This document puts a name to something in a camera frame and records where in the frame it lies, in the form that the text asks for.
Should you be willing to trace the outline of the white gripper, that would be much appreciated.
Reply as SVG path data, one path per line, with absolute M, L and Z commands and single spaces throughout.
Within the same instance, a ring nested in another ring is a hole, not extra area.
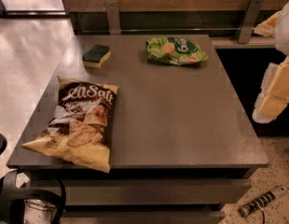
M 261 83 L 261 92 L 255 101 L 252 118 L 257 123 L 270 123 L 289 104 L 289 60 L 270 63 Z

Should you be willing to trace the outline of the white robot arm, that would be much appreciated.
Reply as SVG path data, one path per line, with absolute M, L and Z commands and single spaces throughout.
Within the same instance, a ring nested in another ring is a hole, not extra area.
M 275 49 L 286 55 L 280 63 L 270 63 L 255 101 L 252 118 L 257 123 L 270 123 L 289 105 L 289 2 L 281 11 L 255 27 L 255 33 L 273 36 Z

